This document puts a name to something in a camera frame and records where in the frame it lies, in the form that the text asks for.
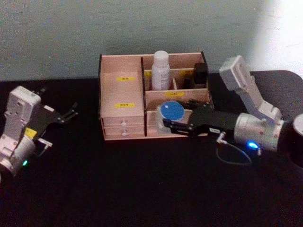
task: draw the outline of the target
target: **cable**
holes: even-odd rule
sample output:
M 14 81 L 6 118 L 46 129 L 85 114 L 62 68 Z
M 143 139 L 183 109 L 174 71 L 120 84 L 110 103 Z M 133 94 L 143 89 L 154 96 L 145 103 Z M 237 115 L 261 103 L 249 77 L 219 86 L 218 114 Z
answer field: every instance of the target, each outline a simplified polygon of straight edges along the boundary
M 216 155 L 217 155 L 219 160 L 221 160 L 222 162 L 224 162 L 226 164 L 236 165 L 236 166 L 249 166 L 249 165 L 252 164 L 251 158 L 243 150 L 241 150 L 240 148 L 238 148 L 235 145 L 232 145 L 230 143 L 226 143 L 226 145 L 231 146 L 232 148 L 235 148 L 237 151 L 239 151 L 241 154 L 243 154 L 247 158 L 248 162 L 230 162 L 230 161 L 226 161 L 226 160 L 222 159 L 219 156 L 219 149 L 218 149 L 218 146 L 216 146 Z
M 46 150 L 47 150 L 47 148 L 44 148 L 43 151 L 39 155 L 37 155 L 37 157 L 41 157 Z
M 219 149 L 218 149 L 218 146 L 216 146 L 216 155 L 217 155 L 218 159 L 221 160 L 222 162 L 224 162 L 226 164 L 230 164 L 230 165 L 236 165 L 236 166 L 249 166 L 249 165 L 251 165 L 252 164 L 251 158 L 243 150 L 241 150 L 240 148 L 236 147 L 235 145 L 232 145 L 229 142 L 223 140 L 224 137 L 225 137 L 225 135 L 226 135 L 225 132 L 222 132 L 219 135 L 219 137 L 217 139 L 218 145 L 225 144 L 225 145 L 228 145 L 228 146 L 230 146 L 232 148 L 235 148 L 237 151 L 239 151 L 241 154 L 243 154 L 247 158 L 248 162 L 230 162 L 230 161 L 226 161 L 226 160 L 222 159 L 219 156 Z

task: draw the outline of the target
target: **drawer knob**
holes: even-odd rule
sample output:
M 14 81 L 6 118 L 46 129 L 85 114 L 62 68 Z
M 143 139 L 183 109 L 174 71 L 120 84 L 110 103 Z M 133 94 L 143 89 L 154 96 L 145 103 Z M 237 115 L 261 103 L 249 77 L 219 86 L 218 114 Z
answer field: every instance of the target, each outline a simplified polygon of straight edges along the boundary
M 122 136 L 127 136 L 127 131 L 126 130 L 123 131 Z
M 122 126 L 127 126 L 127 124 L 126 124 L 125 121 L 122 121 L 121 125 L 122 125 Z

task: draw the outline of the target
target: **white plastic bottle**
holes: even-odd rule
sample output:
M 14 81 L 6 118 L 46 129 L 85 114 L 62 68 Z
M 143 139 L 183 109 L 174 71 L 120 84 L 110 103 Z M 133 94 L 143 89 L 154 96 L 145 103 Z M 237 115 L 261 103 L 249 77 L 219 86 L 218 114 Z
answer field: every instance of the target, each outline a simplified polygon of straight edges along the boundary
M 169 89 L 169 54 L 165 51 L 157 51 L 154 55 L 151 68 L 151 82 L 153 90 Z

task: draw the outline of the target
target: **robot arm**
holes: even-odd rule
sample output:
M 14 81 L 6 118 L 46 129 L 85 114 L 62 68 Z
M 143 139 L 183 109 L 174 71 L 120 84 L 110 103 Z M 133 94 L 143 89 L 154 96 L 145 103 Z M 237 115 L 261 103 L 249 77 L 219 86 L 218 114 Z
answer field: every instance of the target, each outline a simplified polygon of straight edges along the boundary
M 74 105 L 61 116 L 53 108 L 41 105 L 41 97 L 24 87 L 17 87 L 9 94 L 6 124 L 0 137 L 0 179 L 15 176 L 27 159 L 35 154 L 36 145 L 41 143 L 44 150 L 53 144 L 42 139 L 51 123 L 63 124 L 78 113 Z
M 263 100 L 255 79 L 248 70 L 244 59 L 238 55 L 229 58 L 220 68 L 220 76 L 229 91 L 240 95 L 249 114 L 266 119 L 268 124 L 275 125 L 281 120 L 280 110 Z

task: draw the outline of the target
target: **blue led light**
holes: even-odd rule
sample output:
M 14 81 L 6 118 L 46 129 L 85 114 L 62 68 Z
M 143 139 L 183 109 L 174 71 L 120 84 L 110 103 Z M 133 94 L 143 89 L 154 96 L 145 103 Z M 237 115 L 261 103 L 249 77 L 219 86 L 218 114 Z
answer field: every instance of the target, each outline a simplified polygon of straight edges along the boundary
M 258 149 L 259 148 L 259 146 L 254 142 L 248 142 L 247 145 L 248 145 L 248 147 L 253 148 L 253 149 Z

